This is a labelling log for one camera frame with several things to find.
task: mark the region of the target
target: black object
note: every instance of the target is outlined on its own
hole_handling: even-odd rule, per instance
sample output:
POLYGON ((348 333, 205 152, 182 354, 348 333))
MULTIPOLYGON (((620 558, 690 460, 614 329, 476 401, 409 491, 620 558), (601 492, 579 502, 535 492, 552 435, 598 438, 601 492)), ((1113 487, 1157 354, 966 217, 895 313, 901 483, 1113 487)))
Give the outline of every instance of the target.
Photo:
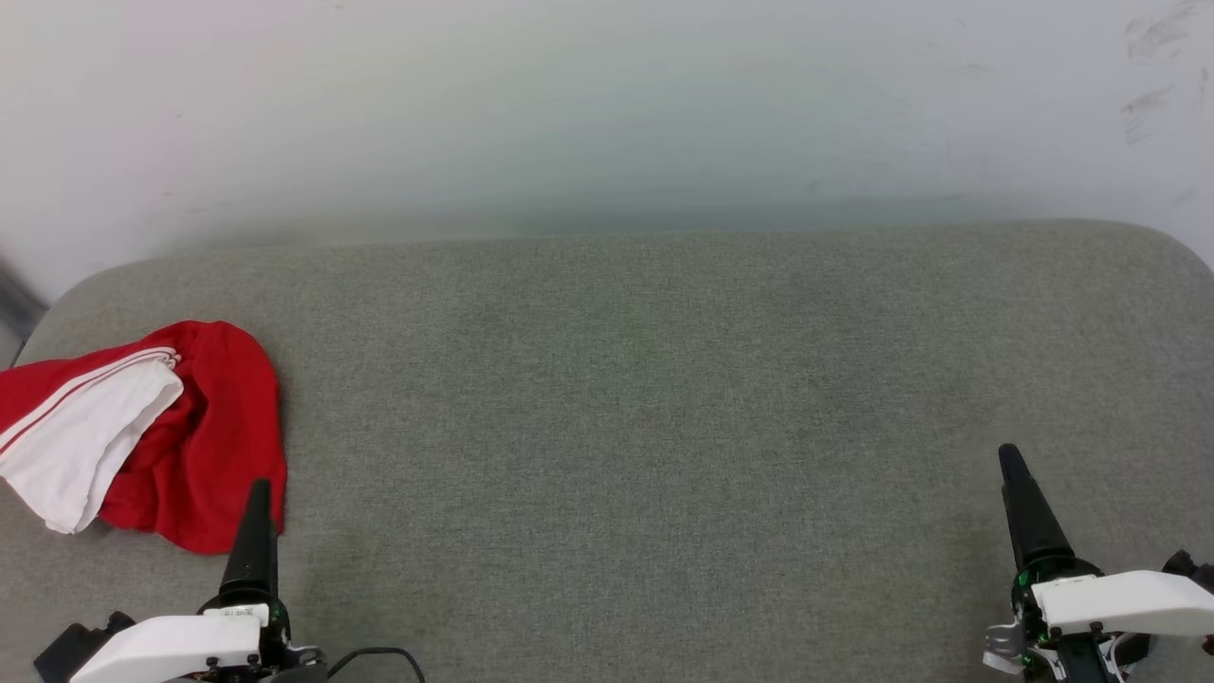
POLYGON ((89 630, 80 624, 68 626, 58 638, 34 660, 34 668, 46 683, 68 683, 114 633, 135 626, 135 620, 120 611, 109 615, 104 628, 89 630))
POLYGON ((1113 651, 1113 660, 1119 665, 1142 661, 1151 654, 1151 636, 1147 633, 1134 633, 1127 637, 1113 651))
POLYGON ((278 599, 278 531, 270 511, 270 480, 259 479, 249 490, 220 591, 198 608, 198 614, 237 605, 267 605, 270 624, 261 630, 260 666, 277 668, 284 664, 291 625, 287 608, 278 599))
MULTIPOLYGON (((1187 576, 1193 581, 1193 584, 1197 584, 1202 588, 1214 593, 1214 564, 1203 564, 1198 567, 1197 563, 1193 562, 1193 557, 1185 550, 1176 551, 1176 554, 1172 556, 1163 565, 1163 571, 1187 576)), ((1206 642, 1202 643, 1202 650, 1204 650, 1206 654, 1214 656, 1214 636, 1206 637, 1206 642)))
MULTIPOLYGON (((1011 587, 1011 604, 1015 613, 1023 615, 1021 626, 1025 630, 1025 642, 1040 649, 1055 650, 1068 683, 1116 683, 1117 679, 1110 675, 1100 655, 1100 644, 1112 636, 1105 633, 1099 624, 1094 624, 1089 633, 1062 636, 1059 631, 1048 632, 1032 591, 1034 584, 1089 574, 1104 576, 1104 573, 1074 556, 1054 511, 1045 502, 1045 496, 1015 445, 999 446, 999 467, 1003 469, 1003 506, 1019 573, 1011 587)), ((1145 656, 1146 648, 1127 649, 1124 654, 1131 658, 1139 650, 1145 656)), ((1130 661, 1138 660, 1118 660, 1118 664, 1130 661)), ((1046 673, 1048 665, 1037 658, 1025 664, 1026 678, 1046 673)))
POLYGON ((413 667, 413 673, 418 677, 418 683, 426 683, 426 676, 421 673, 421 666, 418 665, 418 660, 413 659, 413 655, 403 648, 361 648, 346 656, 337 660, 337 664, 333 665, 329 670, 329 678, 337 675, 344 666, 351 662, 357 656, 362 655, 402 655, 404 659, 409 660, 409 666, 413 667))

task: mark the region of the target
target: white wall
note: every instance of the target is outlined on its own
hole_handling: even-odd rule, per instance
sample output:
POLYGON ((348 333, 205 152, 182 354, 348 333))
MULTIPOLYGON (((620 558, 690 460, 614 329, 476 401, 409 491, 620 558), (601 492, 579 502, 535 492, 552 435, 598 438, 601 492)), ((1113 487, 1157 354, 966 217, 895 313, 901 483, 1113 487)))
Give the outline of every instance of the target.
POLYGON ((1214 262, 1214 4, 5 0, 44 300, 320 237, 1085 216, 1214 262))

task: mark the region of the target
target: white cloth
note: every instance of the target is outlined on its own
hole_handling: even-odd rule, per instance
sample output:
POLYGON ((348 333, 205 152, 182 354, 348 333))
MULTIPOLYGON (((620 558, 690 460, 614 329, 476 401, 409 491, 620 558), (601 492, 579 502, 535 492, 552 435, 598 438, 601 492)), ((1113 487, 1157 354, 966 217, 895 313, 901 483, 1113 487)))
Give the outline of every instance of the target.
POLYGON ((143 433, 183 391, 172 349, 73 379, 0 434, 0 477, 46 527, 83 531, 143 433))

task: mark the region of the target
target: robotic arm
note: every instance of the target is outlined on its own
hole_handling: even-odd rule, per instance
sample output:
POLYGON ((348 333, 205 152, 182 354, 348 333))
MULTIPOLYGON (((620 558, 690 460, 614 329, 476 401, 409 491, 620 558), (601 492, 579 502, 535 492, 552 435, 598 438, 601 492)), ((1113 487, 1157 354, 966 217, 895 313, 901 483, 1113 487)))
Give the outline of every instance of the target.
POLYGON ((79 624, 59 636, 34 666, 46 683, 163 683, 188 677, 212 683, 320 683, 361 654, 401 654, 419 683, 425 676, 398 648, 356 650, 331 668, 319 648, 291 644, 278 599, 278 540, 270 517, 270 482, 253 485, 219 593, 198 614, 136 624, 121 613, 109 626, 79 624))
MULTIPOLYGON (((1123 683, 1152 634, 1214 633, 1214 565, 1198 568, 1180 551, 1163 571, 1106 576, 1076 557, 1014 445, 999 449, 999 465, 1015 621, 987 630, 985 664, 1026 681, 1123 683)), ((1204 649, 1214 655, 1214 636, 1204 649)))

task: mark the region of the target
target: red cloth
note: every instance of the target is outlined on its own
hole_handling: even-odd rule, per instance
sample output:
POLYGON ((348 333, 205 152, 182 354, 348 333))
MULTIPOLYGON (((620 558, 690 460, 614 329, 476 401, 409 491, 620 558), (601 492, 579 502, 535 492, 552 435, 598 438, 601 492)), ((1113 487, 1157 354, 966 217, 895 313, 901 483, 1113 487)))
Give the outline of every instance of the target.
POLYGON ((134 345, 13 369, 0 375, 0 416, 25 415, 72 379, 159 347, 181 357, 174 372, 183 393, 143 433, 98 517, 195 553, 227 553, 250 486, 266 478, 282 531, 287 461, 278 381, 257 341, 231 323, 178 321, 134 345))

